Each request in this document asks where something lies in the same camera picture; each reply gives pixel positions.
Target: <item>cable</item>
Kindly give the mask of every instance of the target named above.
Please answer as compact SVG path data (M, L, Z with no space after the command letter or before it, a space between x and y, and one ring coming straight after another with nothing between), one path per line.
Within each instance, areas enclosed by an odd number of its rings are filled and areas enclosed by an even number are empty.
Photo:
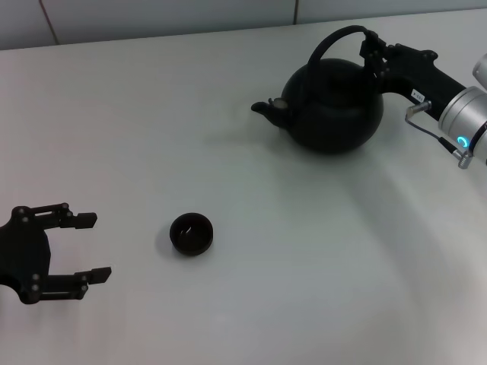
M408 117L406 116L406 119L405 119L406 123L408 123L410 126L418 129L419 131L423 132L423 133L426 133L427 135L430 135L431 137L433 138L436 138L437 140L440 140L440 136L439 135L436 135L435 133L433 132L430 132L430 131L427 131L426 129L424 128L421 128L419 125L416 125L414 124L413 122L411 122Z
M410 126L418 129L419 131L421 131L423 133L426 133L427 135L430 135L431 137L433 137L433 138L435 138L435 139L437 139L439 141L440 140L440 136L439 135L436 135L433 132L430 132L430 131L428 131L428 130L426 130L424 128L421 128L419 125L416 125L416 124L414 124L413 122L411 122L409 120L415 114L420 113L420 112L425 112L426 110L429 110L429 109L431 109L431 101L429 101L429 100L428 101L425 101L423 103L417 104L417 105L410 106L408 109L406 109L406 118L404 118L404 120Z

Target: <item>kettle handle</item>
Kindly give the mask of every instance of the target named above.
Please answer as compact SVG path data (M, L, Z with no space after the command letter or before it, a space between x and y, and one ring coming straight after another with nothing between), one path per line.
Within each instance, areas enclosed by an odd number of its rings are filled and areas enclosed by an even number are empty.
M310 88L310 91L315 91L319 87L317 85L317 81L319 80L319 73L320 73L320 60L337 40L342 39L343 37L348 36L349 34L353 33L364 33L367 34L367 28L361 25L351 25L340 30L337 30L334 33L331 33L327 38L325 38L318 47L314 50L313 54L310 57L310 60L307 63L307 84Z

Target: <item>kettle spout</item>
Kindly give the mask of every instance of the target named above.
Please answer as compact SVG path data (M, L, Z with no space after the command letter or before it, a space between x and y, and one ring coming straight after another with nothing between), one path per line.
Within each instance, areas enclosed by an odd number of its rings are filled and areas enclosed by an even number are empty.
M252 111L262 114L273 125L286 129L289 126L289 108L288 103L281 98L269 99L269 103L263 101L255 103L251 107Z

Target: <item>white wall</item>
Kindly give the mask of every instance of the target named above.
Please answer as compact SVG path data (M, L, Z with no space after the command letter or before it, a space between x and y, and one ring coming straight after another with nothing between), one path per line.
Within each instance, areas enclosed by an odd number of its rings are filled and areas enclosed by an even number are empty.
M475 8L487 0L299 0L298 23Z
M53 44L37 0L0 0L0 49Z
M294 0L44 0L61 43L291 25Z
M61 44L290 25L294 2L43 0ZM299 0L298 23L485 7L487 0ZM39 0L0 0L0 49L53 44Z

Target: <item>white table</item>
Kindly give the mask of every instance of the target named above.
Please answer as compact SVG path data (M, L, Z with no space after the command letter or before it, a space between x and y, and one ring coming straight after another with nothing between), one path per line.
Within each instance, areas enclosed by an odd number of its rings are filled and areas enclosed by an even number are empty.
M51 274L113 267L82 301L1 287L2 365L485 365L485 166L458 169L398 95L344 157L250 111L350 24L433 49L466 86L487 52L487 10L0 52L0 222L95 211L49 231ZM327 56L361 62L361 41ZM215 229L194 259L168 239L189 211Z

